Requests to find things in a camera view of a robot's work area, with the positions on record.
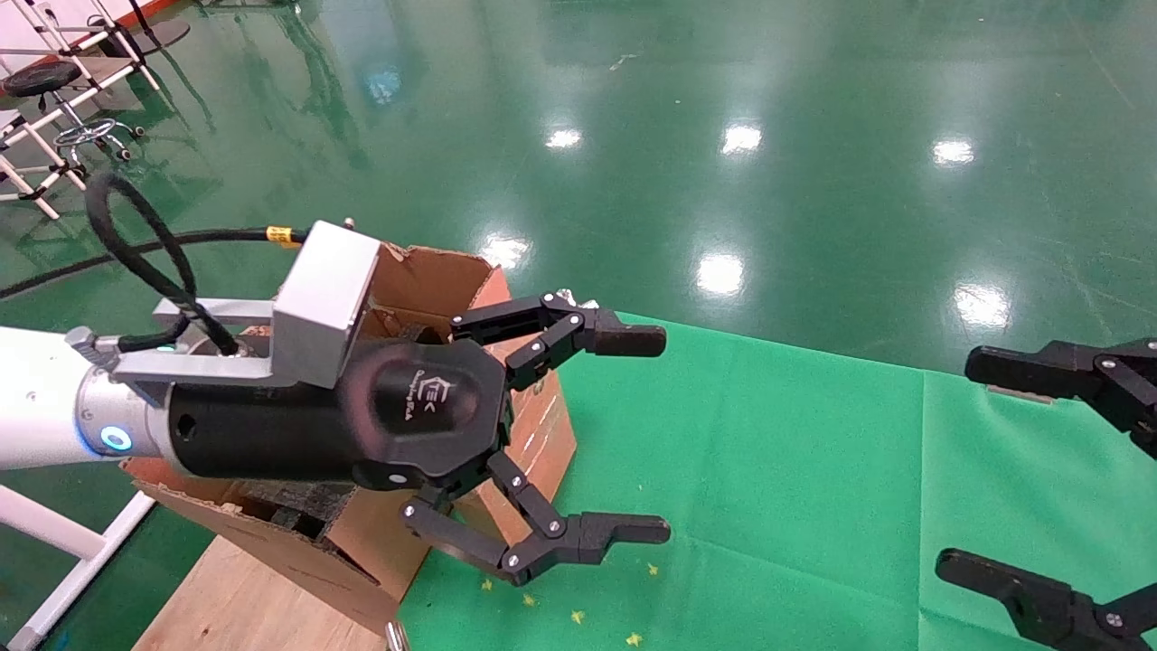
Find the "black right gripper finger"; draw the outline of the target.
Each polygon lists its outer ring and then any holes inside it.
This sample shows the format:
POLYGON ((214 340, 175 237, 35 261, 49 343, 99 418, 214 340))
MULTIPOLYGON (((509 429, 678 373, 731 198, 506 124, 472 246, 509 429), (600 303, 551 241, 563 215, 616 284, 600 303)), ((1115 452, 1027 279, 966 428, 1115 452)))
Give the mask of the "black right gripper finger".
POLYGON ((1038 352, 978 346, 965 376, 1020 394, 1079 400, 1133 444, 1156 457, 1156 342, 1098 347, 1052 341, 1038 352))
POLYGON ((1020 638, 1054 650, 1152 650, 1156 585, 1095 602, 1069 584, 977 553, 946 548, 936 576, 1001 602, 1020 638))

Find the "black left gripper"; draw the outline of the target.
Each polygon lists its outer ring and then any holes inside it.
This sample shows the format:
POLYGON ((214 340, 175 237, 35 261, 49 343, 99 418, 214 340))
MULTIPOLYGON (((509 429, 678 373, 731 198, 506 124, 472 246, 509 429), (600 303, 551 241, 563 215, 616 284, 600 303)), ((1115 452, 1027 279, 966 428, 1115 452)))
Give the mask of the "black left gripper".
POLYGON ((503 363, 472 341, 358 343, 333 389, 177 384, 174 463, 199 478, 470 491, 508 444, 503 363))

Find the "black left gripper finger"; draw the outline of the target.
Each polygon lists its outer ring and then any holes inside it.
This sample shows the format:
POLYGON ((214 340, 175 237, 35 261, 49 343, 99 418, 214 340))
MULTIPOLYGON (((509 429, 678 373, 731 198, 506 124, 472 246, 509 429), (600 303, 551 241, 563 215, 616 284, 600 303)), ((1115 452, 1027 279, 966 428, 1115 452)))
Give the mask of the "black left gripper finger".
POLYGON ((489 537, 449 515, 445 490, 425 486, 401 506, 401 521, 439 552, 513 586, 537 580, 554 565, 599 565, 616 543, 666 543, 669 523, 656 515, 558 515, 550 500, 503 452, 486 461, 484 478, 498 484, 531 532, 517 543, 489 537))
POLYGON ((599 357, 653 358, 663 354, 666 330, 631 325, 607 308, 578 304, 570 294, 537 294, 498 302, 451 317, 455 341, 481 346, 526 336, 529 341, 504 355, 504 384, 523 392, 574 357, 589 352, 599 357))

